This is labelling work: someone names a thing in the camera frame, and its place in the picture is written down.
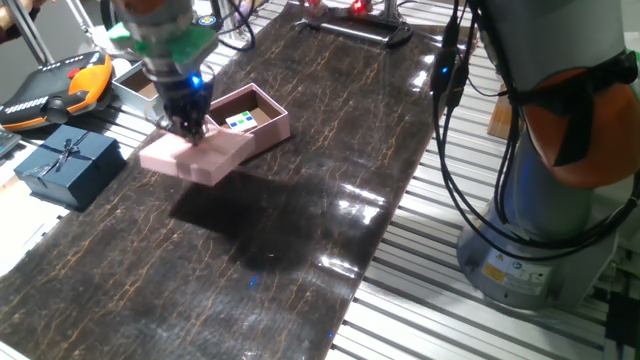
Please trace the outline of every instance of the wooden block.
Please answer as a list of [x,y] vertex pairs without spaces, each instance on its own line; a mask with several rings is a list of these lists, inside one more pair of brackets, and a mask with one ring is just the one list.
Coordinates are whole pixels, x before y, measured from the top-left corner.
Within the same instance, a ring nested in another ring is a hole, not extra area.
[[[500,91],[506,90],[504,84],[500,87]],[[498,98],[496,107],[493,109],[491,121],[487,128],[487,134],[497,136],[501,139],[507,139],[509,136],[509,128],[511,127],[511,105],[506,96]]]

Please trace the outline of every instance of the red object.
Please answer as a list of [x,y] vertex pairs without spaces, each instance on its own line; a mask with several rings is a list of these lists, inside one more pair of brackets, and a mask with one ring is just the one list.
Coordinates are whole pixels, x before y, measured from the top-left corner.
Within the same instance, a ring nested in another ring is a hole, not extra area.
[[73,69],[73,70],[69,71],[69,74],[67,75],[69,77],[69,80],[73,80],[73,78],[76,77],[76,75],[78,75],[80,70],[82,70],[82,69]]
[[367,13],[367,8],[365,4],[362,3],[362,0],[354,1],[353,4],[351,5],[351,9],[353,10],[353,12],[355,12],[358,15]]

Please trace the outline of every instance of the colorful sticker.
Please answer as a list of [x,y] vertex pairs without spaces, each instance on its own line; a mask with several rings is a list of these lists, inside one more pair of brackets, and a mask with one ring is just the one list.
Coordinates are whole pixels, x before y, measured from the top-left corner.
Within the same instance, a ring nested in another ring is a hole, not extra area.
[[226,121],[231,129],[238,131],[246,131],[258,126],[258,123],[253,119],[253,117],[251,117],[251,114],[248,111],[229,117]]
[[551,266],[514,260],[492,249],[482,272],[506,288],[529,295],[539,295],[547,283]]

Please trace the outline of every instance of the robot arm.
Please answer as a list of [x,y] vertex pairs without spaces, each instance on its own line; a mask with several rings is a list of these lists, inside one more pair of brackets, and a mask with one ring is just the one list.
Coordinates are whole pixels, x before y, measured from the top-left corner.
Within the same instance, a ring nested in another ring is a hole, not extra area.
[[156,126],[198,144],[213,93],[200,65],[218,45],[215,28],[192,23],[191,0],[113,3],[122,23],[109,32],[112,41],[141,55],[144,72],[164,102],[166,117]]

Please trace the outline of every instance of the marble pattern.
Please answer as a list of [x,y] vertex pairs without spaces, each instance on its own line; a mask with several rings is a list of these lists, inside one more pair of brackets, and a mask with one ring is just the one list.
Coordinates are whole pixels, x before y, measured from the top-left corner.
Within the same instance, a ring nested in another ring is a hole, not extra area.
[[437,47],[296,31],[299,16],[288,5],[215,91],[256,83],[292,137],[213,188],[134,154],[0,279],[0,341],[33,360],[324,357],[432,133]]

